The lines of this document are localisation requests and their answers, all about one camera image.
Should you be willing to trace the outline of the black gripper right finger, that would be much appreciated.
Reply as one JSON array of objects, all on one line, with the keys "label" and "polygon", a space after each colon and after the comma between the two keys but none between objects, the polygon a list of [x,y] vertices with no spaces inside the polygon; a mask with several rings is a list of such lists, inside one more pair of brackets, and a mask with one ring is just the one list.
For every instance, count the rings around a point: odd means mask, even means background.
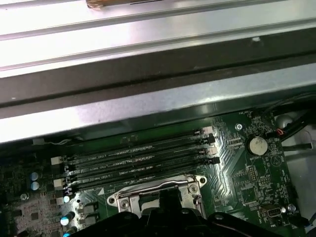
[{"label": "black gripper right finger", "polygon": [[205,219],[192,209],[182,207],[180,192],[176,188],[170,190],[170,221],[182,237],[280,236],[223,212],[215,212]]}]

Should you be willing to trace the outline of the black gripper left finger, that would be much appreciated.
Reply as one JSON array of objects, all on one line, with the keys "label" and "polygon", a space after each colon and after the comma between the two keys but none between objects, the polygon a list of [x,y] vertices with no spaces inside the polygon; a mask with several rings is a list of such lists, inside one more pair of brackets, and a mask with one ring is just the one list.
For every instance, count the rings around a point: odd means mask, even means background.
[{"label": "black gripper left finger", "polygon": [[173,211],[173,190],[159,192],[159,207],[150,210],[148,215],[138,217],[132,212],[121,212],[104,219],[71,237],[159,237],[167,231]]}]

